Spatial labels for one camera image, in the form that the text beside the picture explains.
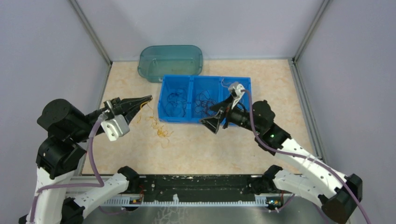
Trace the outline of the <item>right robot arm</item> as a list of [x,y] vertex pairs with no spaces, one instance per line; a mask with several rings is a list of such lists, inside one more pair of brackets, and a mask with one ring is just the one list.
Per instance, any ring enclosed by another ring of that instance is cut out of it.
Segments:
[[345,224],[355,209],[365,216],[362,201],[362,179],[345,175],[322,162],[305,150],[291,135],[274,122],[275,113],[266,100],[250,104],[250,110],[238,103],[232,106],[233,97],[213,105],[210,117],[200,123],[217,133],[223,123],[226,129],[232,123],[250,130],[255,141],[264,151],[294,166],[300,172],[292,174],[273,165],[262,176],[263,187],[268,192],[283,190],[300,196],[324,212],[332,221]]

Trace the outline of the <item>blue three-compartment bin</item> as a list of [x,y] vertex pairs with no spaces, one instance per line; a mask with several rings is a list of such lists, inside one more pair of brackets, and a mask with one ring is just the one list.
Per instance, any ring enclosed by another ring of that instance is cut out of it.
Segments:
[[157,104],[162,122],[198,124],[214,115],[210,106],[229,97],[228,87],[239,82],[252,90],[249,77],[165,75]]

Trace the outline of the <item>teal transparent plastic tub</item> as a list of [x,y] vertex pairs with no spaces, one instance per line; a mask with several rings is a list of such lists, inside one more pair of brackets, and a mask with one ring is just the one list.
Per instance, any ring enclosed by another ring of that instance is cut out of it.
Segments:
[[195,45],[156,45],[141,52],[137,71],[147,81],[160,83],[164,75],[199,75],[203,63],[202,50]]

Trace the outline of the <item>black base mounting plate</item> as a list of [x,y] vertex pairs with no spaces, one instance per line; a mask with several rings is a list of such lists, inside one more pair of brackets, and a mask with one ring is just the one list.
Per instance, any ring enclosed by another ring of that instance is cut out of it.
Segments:
[[145,175],[126,194],[137,194],[144,202],[253,202],[260,194],[280,194],[261,175]]

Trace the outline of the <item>aluminium frame rail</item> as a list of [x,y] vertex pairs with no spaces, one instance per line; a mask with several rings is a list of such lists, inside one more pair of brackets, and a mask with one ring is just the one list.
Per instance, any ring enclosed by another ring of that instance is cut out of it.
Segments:
[[302,186],[304,189],[318,190],[320,195],[331,195],[337,193],[342,188],[334,175],[327,178],[319,177],[318,182],[309,180],[304,175],[296,175],[286,172],[276,175],[141,175],[139,185],[144,189],[154,190],[237,190],[242,194],[264,194],[279,193],[287,191],[287,181],[292,181],[290,186]]

